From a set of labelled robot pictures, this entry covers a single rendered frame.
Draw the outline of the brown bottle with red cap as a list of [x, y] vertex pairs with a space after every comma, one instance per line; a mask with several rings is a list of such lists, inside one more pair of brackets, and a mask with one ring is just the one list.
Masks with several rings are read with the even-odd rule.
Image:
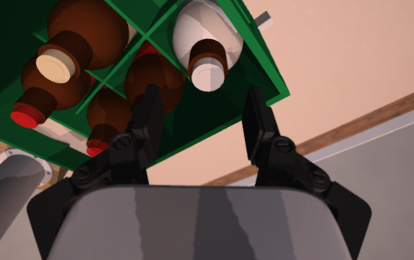
[[53, 111], [73, 108], [82, 101], [96, 78], [83, 71], [65, 83], [52, 82], [37, 68], [34, 55], [23, 67], [21, 85], [24, 94], [13, 104], [11, 118], [20, 126], [34, 129], [44, 124]]
[[87, 122], [92, 129], [86, 142], [89, 156], [109, 148], [111, 138], [126, 131], [130, 110], [129, 102], [106, 85], [98, 90], [87, 107]]
[[164, 114], [180, 102], [185, 76], [146, 39], [124, 78], [124, 94], [131, 105], [128, 121], [136, 103], [141, 103], [147, 84], [160, 87]]

